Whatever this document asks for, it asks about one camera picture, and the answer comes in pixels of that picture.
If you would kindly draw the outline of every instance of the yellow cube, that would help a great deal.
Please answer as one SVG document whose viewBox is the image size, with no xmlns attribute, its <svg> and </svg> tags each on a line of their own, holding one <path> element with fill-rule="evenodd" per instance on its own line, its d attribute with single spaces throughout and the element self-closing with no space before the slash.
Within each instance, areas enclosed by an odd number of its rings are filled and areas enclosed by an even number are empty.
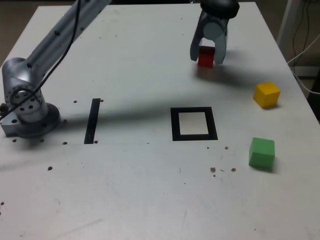
<svg viewBox="0 0 320 240">
<path fill-rule="evenodd" d="M 263 109 L 271 108 L 278 102 L 280 89 L 273 82 L 258 84 L 253 99 Z"/>
</svg>

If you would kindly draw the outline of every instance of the black square outline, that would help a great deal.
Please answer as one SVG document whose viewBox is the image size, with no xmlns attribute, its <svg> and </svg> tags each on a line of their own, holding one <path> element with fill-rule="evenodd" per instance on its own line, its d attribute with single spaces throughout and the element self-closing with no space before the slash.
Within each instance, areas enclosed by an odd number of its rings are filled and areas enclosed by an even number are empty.
<svg viewBox="0 0 320 240">
<path fill-rule="evenodd" d="M 171 109 L 172 141 L 218 140 L 212 108 L 208 107 L 172 107 Z M 179 113 L 204 113 L 208 134 L 181 135 Z"/>
</svg>

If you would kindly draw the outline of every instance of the robotic arm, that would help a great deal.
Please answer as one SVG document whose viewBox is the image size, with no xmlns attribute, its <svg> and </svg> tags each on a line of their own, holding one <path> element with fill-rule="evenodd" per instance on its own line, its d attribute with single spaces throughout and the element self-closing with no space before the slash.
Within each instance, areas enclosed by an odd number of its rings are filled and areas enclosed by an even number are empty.
<svg viewBox="0 0 320 240">
<path fill-rule="evenodd" d="M 37 138 L 60 122 L 57 107 L 46 103 L 39 86 L 52 66 L 111 0 L 78 0 L 27 58 L 12 58 L 2 67 L 5 103 L 10 109 L 1 126 L 7 137 Z M 203 0 L 190 57 L 197 61 L 202 38 L 215 42 L 215 62 L 221 64 L 227 47 L 227 25 L 237 15 L 237 0 Z"/>
</svg>

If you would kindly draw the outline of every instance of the black cable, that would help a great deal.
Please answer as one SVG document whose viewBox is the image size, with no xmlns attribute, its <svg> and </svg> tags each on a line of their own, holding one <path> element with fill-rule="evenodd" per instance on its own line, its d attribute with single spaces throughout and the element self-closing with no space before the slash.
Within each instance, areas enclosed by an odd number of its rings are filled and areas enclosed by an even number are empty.
<svg viewBox="0 0 320 240">
<path fill-rule="evenodd" d="M 306 31 L 306 37 L 304 40 L 304 45 L 303 45 L 303 50 L 304 51 L 306 49 L 306 45 L 307 45 L 307 41 L 308 41 L 308 37 L 309 37 L 309 33 L 310 33 L 310 18 L 309 18 L 309 6 L 310 6 L 311 0 L 307 1 L 306 4 L 306 21 L 307 21 L 307 31 Z M 302 55 L 300 55 L 297 59 L 295 64 L 297 64 L 300 60 L 300 58 L 302 57 Z"/>
<path fill-rule="evenodd" d="M 295 49 L 295 38 L 296 38 L 297 32 L 298 32 L 298 30 L 299 30 L 299 28 L 300 28 L 303 20 L 304 20 L 306 3 L 307 3 L 307 1 L 305 1 L 304 4 L 303 4 L 301 20 L 300 20 L 300 22 L 299 22 L 299 24 L 298 24 L 298 27 L 297 27 L 296 30 L 295 30 L 295 33 L 294 33 L 294 35 L 293 35 L 293 38 L 292 38 L 292 48 L 293 48 L 294 57 L 297 56 L 296 49 Z M 296 72 L 295 65 L 296 65 L 296 60 L 293 60 L 293 64 L 292 64 L 292 67 L 291 67 L 291 70 L 292 70 L 292 68 L 293 68 L 293 72 Z"/>
<path fill-rule="evenodd" d="M 4 112 L 3 115 L 0 117 L 0 121 L 4 119 L 6 116 L 8 116 L 10 113 L 12 113 L 14 110 L 16 110 L 18 107 L 20 107 L 22 104 L 24 104 L 26 101 L 28 101 L 30 98 L 32 98 L 36 93 L 42 88 L 42 86 L 46 83 L 48 78 L 51 76 L 51 74 L 56 70 L 56 68 L 60 65 L 60 63 L 64 60 L 66 55 L 68 54 L 71 45 L 74 43 L 74 40 L 76 38 L 77 28 L 78 28 L 78 22 L 79 22 L 79 16 L 80 16 L 80 8 L 81 8 L 81 0 L 77 0 L 77 6 L 76 6 L 76 12 L 75 12 L 75 20 L 74 20 L 74 28 L 73 28 L 73 34 L 71 37 L 71 40 L 69 42 L 68 47 L 66 48 L 64 54 L 59 59 L 59 61 L 54 65 L 54 67 L 50 70 L 50 72 L 45 76 L 45 78 L 42 80 L 42 82 L 39 84 L 39 86 L 24 100 L 19 102 L 17 105 L 15 105 L 13 108 L 11 108 L 9 111 Z"/>
</svg>

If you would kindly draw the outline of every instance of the cube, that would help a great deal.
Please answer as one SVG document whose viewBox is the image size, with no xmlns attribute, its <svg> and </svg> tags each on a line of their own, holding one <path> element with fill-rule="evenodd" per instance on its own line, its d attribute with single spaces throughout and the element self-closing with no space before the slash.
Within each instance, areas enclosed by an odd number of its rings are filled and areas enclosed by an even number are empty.
<svg viewBox="0 0 320 240">
<path fill-rule="evenodd" d="M 274 159 L 275 141 L 254 137 L 249 152 L 249 165 L 256 168 L 272 169 Z"/>
<path fill-rule="evenodd" d="M 253 99 L 263 109 L 277 105 L 280 89 L 272 82 L 258 84 Z"/>
<path fill-rule="evenodd" d="M 199 46 L 198 67 L 212 69 L 214 67 L 215 48 Z"/>
</svg>

